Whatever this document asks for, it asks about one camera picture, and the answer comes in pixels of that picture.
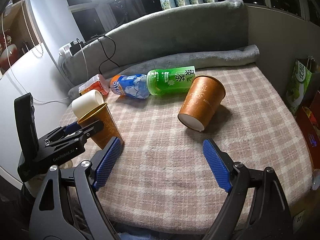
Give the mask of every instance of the white cup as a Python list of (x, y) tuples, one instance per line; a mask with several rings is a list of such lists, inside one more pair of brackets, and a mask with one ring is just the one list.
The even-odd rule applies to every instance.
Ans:
[(97, 90), (90, 90), (84, 95), (72, 101), (71, 107), (73, 113), (78, 119), (84, 116), (87, 112), (100, 106), (104, 103), (102, 95)]

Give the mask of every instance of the bolt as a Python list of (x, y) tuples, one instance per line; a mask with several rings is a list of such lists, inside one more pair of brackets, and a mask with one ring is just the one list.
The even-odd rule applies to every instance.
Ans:
[(235, 166), (237, 168), (242, 168), (243, 167), (243, 164), (241, 162), (235, 162)]
[(81, 162), (81, 166), (82, 167), (88, 167), (90, 165), (90, 162), (89, 161), (83, 161)]
[(274, 169), (273, 169), (273, 168), (271, 168), (271, 167), (267, 167), (267, 172), (269, 172), (269, 173), (273, 173), (273, 172), (274, 172)]
[(51, 167), (50, 167), (50, 171), (56, 171), (57, 170), (57, 165), (52, 165)]

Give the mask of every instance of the white cable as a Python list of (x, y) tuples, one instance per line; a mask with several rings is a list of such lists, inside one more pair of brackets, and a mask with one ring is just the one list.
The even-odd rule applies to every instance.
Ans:
[(88, 66), (87, 66), (87, 61), (85, 59), (85, 56), (84, 56), (84, 52), (83, 52), (83, 48), (81, 46), (81, 43), (80, 43), (80, 40), (77, 39), (79, 45), (80, 45), (80, 48), (81, 48), (81, 52), (82, 52), (82, 55), (83, 55), (83, 58), (84, 58), (84, 63), (85, 63), (85, 68), (87, 69), (87, 81), (89, 80), (89, 72), (88, 72)]
[[(12, 75), (14, 76), (15, 80), (20, 84), (20, 86), (23, 88), (23, 90), (28, 93), (28, 91), (21, 85), (21, 83), (19, 82), (19, 80), (16, 78), (16, 76), (14, 75), (13, 73), (13, 70), (11, 68), (11, 63), (10, 63), (10, 59), (9, 59), (9, 53), (8, 53), (8, 47), (7, 47), (7, 40), (5, 38), (5, 34), (4, 34), (4, 27), (3, 27), (3, 13), (1, 14), (1, 26), (2, 26), (2, 34), (3, 34), (3, 38), (4, 38), (4, 44), (5, 44), (5, 48), (7, 50), (7, 58), (8, 58), (8, 63), (9, 63), (9, 67), (10, 67), (10, 70), (11, 70), (11, 73)], [(33, 98), (35, 101), (38, 101), (38, 102), (41, 102), (41, 103), (52, 103), (52, 102), (58, 102), (58, 101), (62, 101), (62, 100), (65, 100), (65, 99), (68, 99), (67, 98), (63, 98), (63, 99), (59, 99), (59, 100), (53, 100), (53, 101), (40, 101), (38, 99), (35, 99)]]
[(34, 41), (33, 41), (33, 38), (32, 38), (32, 36), (31, 36), (30, 30), (29, 30), (29, 27), (28, 27), (28, 24), (27, 24), (26, 16), (25, 16), (25, 14), (24, 14), (23, 2), (21, 2), (21, 8), (22, 8), (22, 14), (23, 14), (24, 22), (26, 23), (26, 27), (27, 27), (27, 30), (28, 30), (30, 39), (31, 39), (31, 41), (32, 41), (33, 47), (36, 48), (36, 51), (38, 51), (38, 53), (39, 53), (41, 56), (40, 56), (40, 57), (37, 56), (37, 55), (34, 53), (34, 51), (32, 51), (32, 53), (33, 53), (33, 55), (35, 55), (36, 58), (41, 58), (41, 57), (43, 56), (43, 54), (44, 54), (44, 50), (43, 50), (43, 48), (42, 48), (42, 44), (40, 43), (40, 48), (41, 48), (41, 52), (40, 52), (40, 51), (38, 50), (38, 48), (36, 47)]

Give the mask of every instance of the brown paper cup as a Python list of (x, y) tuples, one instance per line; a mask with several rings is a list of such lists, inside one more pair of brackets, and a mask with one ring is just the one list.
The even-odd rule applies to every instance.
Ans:
[(112, 136), (118, 137), (121, 140), (121, 144), (123, 144), (124, 140), (118, 130), (115, 121), (112, 118), (107, 103), (103, 103), (102, 105), (97, 106), (96, 108), (82, 116), (79, 119), (78, 124), (83, 128), (97, 120), (103, 121), (104, 127), (102, 131), (92, 136), (91, 139), (101, 149), (103, 149), (107, 145)]
[(222, 83), (207, 75), (196, 76), (178, 114), (186, 127), (202, 132), (226, 95)]

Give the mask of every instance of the checkered blanket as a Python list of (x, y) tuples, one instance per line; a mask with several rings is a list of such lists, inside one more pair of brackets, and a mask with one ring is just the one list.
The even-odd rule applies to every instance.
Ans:
[[(204, 233), (227, 196), (203, 156), (206, 138), (248, 168), (273, 167), (289, 205), (308, 192), (312, 171), (303, 135), (258, 67), (201, 69), (196, 74), (216, 77), (227, 91), (204, 132), (177, 119), (186, 94), (145, 100), (109, 94), (108, 107), (125, 140), (106, 186), (98, 192), (111, 220), (164, 232)], [(60, 125), (75, 120), (69, 107)], [(91, 139), (85, 148), (73, 159), (74, 166), (99, 150)], [(239, 226), (252, 194), (250, 190)]]

